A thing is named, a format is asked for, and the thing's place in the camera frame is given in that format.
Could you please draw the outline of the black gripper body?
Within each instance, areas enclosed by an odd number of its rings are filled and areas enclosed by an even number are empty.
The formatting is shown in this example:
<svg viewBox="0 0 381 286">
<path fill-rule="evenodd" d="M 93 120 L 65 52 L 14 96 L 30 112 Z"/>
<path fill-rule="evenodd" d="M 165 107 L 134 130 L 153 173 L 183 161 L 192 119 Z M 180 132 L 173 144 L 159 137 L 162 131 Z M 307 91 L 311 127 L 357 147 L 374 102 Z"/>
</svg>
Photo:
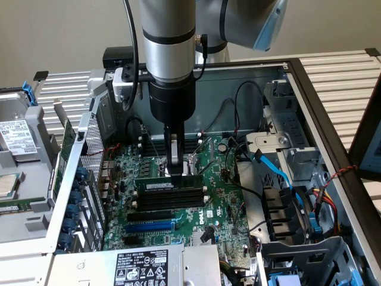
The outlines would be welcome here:
<svg viewBox="0 0 381 286">
<path fill-rule="evenodd" d="M 196 82 L 189 77 L 181 82 L 151 82 L 149 103 L 152 115 L 170 129 L 183 128 L 196 105 Z"/>
</svg>

